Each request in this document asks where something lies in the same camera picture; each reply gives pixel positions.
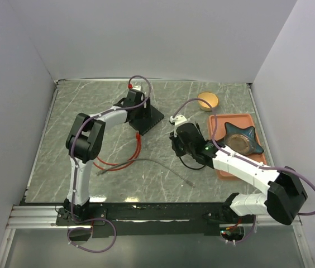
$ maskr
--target gray marble surface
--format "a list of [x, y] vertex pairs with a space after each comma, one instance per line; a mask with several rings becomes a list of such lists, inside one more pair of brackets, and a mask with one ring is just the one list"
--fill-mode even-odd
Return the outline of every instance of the gray marble surface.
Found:
[[[141, 84], [144, 90], [147, 85]], [[217, 113], [250, 113], [256, 125], [262, 147], [266, 150], [252, 100], [246, 84], [220, 84], [204, 82], [153, 81], [152, 105], [165, 114], [165, 119], [142, 138], [140, 157], [159, 160], [171, 167], [196, 187], [191, 188], [164, 167], [150, 161], [135, 162], [121, 171], [97, 175], [93, 167], [90, 177], [90, 194], [93, 202], [217, 202], [224, 201], [231, 193], [254, 193], [256, 189], [236, 180], [220, 180], [208, 167], [203, 170], [185, 168], [171, 149], [169, 133], [173, 130], [168, 118], [187, 99], [199, 92], [210, 91], [218, 95]], [[70, 161], [65, 140], [75, 116], [103, 111], [126, 95], [126, 81], [62, 81], [48, 122], [26, 202], [63, 202], [70, 183]], [[182, 112], [200, 124], [207, 134], [208, 112], [191, 103]], [[129, 124], [116, 126], [105, 132], [99, 157], [109, 162], [129, 158], [136, 148], [135, 131]], [[183, 159], [190, 166], [199, 166], [189, 156]]]

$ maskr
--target yellow bowl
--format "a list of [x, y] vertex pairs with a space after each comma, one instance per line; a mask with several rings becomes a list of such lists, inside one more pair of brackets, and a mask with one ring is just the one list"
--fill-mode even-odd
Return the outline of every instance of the yellow bowl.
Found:
[[[197, 98], [205, 100], [212, 106], [212, 108], [216, 108], [218, 106], [218, 97], [216, 96], [216, 94], [212, 92], [207, 91], [201, 92], [200, 94], [197, 95]], [[201, 102], [200, 100], [198, 101], [198, 105], [200, 106], [200, 109], [205, 112], [211, 111], [207, 104]]]

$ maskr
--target star-shaped dish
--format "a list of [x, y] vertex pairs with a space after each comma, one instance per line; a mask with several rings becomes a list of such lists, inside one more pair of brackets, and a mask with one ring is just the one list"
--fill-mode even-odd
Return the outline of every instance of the star-shaped dish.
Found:
[[241, 155], [262, 154], [263, 148], [256, 142], [256, 129], [254, 127], [239, 128], [225, 123], [226, 135], [221, 142]]

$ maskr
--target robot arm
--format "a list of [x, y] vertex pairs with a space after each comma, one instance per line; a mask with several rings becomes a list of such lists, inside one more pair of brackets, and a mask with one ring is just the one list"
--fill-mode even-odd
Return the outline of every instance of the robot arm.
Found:
[[[292, 223], [307, 199], [306, 191], [298, 177], [276, 170], [260, 169], [261, 166], [268, 166], [248, 159], [221, 144], [223, 150], [230, 153], [227, 155], [216, 148], [211, 140], [206, 141], [198, 125], [189, 122], [182, 115], [171, 117], [170, 123], [175, 127], [170, 139], [177, 156], [191, 155], [198, 163], [228, 172], [261, 191], [259, 194], [230, 195], [225, 202], [229, 211], [224, 213], [230, 214], [231, 217], [267, 214], [282, 224]], [[254, 162], [257, 167], [243, 159]]]
[[129, 122], [135, 130], [139, 131], [140, 135], [144, 135], [164, 118], [164, 115], [150, 104], [150, 99], [147, 99], [144, 105], [137, 108], [124, 109], [137, 106], [144, 99], [145, 95], [141, 86], [135, 86], [129, 89], [126, 98], [122, 98], [109, 109], [112, 112], [90, 115], [80, 113], [77, 115], [66, 140], [66, 148], [69, 151], [83, 123], [91, 117], [97, 118], [90, 120], [83, 128], [82, 133], [79, 134], [74, 147], [75, 160], [70, 159], [70, 189], [63, 206], [65, 210], [70, 211], [71, 204], [74, 204], [74, 214], [77, 218], [84, 218], [88, 211], [90, 172], [94, 159], [101, 151], [104, 132], [116, 125]]
[[[96, 114], [91, 114], [88, 117], [83, 116], [83, 114], [79, 114], [73, 124], [70, 136], [77, 131], [76, 128], [79, 128], [82, 123], [88, 119], [89, 117], [93, 117]], [[89, 149], [87, 147], [83, 147], [86, 154], [78, 154], [80, 158], [77, 158], [79, 167], [77, 172], [77, 183], [75, 186], [76, 195], [74, 198], [74, 205], [82, 206], [89, 200], [89, 179], [90, 179], [90, 171], [93, 166], [93, 160], [98, 156], [103, 141], [104, 131], [111, 129], [112, 127], [123, 124], [127, 121], [128, 112], [125, 110], [115, 111], [113, 113], [108, 113], [104, 116], [101, 116], [99, 120], [93, 120], [92, 124], [88, 126], [87, 132], [89, 131], [89, 136], [87, 139], [83, 137], [86, 145], [92, 144], [92, 148]], [[70, 187], [67, 195], [67, 199], [72, 203], [72, 192], [73, 192], [73, 181], [74, 181], [74, 169], [75, 162], [71, 158], [71, 178], [70, 178]]]

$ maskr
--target black mount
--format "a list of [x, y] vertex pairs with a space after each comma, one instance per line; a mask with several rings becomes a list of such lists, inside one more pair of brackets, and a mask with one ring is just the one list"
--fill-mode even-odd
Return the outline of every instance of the black mount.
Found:
[[[126, 98], [120, 99], [115, 106], [119, 107], [132, 107], [138, 105], [145, 99], [145, 94], [139, 90], [129, 89]], [[150, 98], [147, 99], [146, 103], [139, 108], [128, 111], [127, 122], [139, 134], [143, 136], [149, 130], [151, 130], [157, 123], [164, 119], [164, 115], [160, 113], [150, 103]]]
[[177, 157], [190, 155], [197, 163], [209, 166], [213, 169], [212, 159], [216, 156], [218, 149], [211, 140], [205, 140], [196, 123], [185, 123], [176, 129], [177, 137], [174, 132], [170, 133], [171, 147]]
[[[73, 214], [75, 215], [75, 217], [80, 220], [83, 221], [85, 219], [89, 218], [89, 199], [87, 202], [85, 202], [83, 205], [74, 205], [73, 206]], [[71, 214], [71, 202], [68, 200], [68, 198], [66, 198], [63, 202], [63, 208], [66, 211], [67, 214]]]
[[[239, 216], [228, 203], [91, 203], [87, 219], [104, 218], [116, 227], [119, 236], [203, 233], [219, 236], [220, 224], [237, 223]], [[253, 216], [242, 217], [252, 223]], [[64, 208], [59, 210], [58, 226], [81, 225], [71, 220]], [[93, 238], [112, 235], [112, 227], [103, 221], [93, 223]]]

